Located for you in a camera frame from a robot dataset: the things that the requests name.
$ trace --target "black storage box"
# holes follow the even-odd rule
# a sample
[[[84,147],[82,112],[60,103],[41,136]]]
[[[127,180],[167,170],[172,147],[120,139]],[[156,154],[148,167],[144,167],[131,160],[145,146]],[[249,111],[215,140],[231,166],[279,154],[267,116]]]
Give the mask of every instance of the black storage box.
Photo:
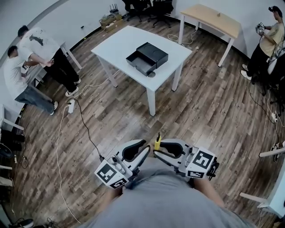
[[[139,72],[148,76],[163,63],[168,61],[168,54],[150,43],[145,43],[126,58],[126,61]]]

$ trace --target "wooden tabletop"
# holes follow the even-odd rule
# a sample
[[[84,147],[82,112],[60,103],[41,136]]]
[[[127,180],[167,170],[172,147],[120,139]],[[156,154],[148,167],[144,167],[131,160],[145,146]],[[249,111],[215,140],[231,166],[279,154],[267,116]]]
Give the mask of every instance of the wooden tabletop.
[[[207,6],[197,4],[181,11],[181,13],[204,22],[230,37],[237,38],[239,35],[239,22]]]

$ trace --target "white sneaker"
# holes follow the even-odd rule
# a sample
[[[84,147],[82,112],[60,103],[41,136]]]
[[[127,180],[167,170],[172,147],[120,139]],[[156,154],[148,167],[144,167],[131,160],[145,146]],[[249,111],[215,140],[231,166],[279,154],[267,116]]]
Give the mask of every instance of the white sneaker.
[[[246,64],[243,64],[242,68],[245,69],[246,71],[248,71],[248,66]]]
[[[70,96],[72,96],[73,94],[76,94],[79,91],[79,88],[76,87],[76,90],[74,90],[72,93],[70,93],[69,91],[66,91],[65,95],[69,98]]]
[[[57,109],[58,107],[58,102],[54,102],[53,103],[53,112],[50,114],[51,116],[54,114],[54,111]]]
[[[242,76],[244,76],[244,77],[247,78],[248,80],[251,80],[252,77],[249,77],[249,76],[247,75],[246,71],[241,70],[240,73],[241,73]]]
[[[78,84],[80,84],[80,83],[81,83],[81,79],[79,79],[78,81],[75,81],[75,82],[74,82],[75,85],[78,85]]]

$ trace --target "white t-shirt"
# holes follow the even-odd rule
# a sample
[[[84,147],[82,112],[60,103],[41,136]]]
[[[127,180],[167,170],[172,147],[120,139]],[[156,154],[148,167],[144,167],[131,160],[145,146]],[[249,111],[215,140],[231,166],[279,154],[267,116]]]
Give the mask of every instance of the white t-shirt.
[[[51,60],[60,46],[41,28],[29,30],[19,43],[19,55],[28,61],[32,53],[44,60]]]
[[[9,58],[4,65],[6,86],[13,99],[17,98],[28,87],[26,80],[21,74],[21,67],[24,62],[25,60],[17,56]]]

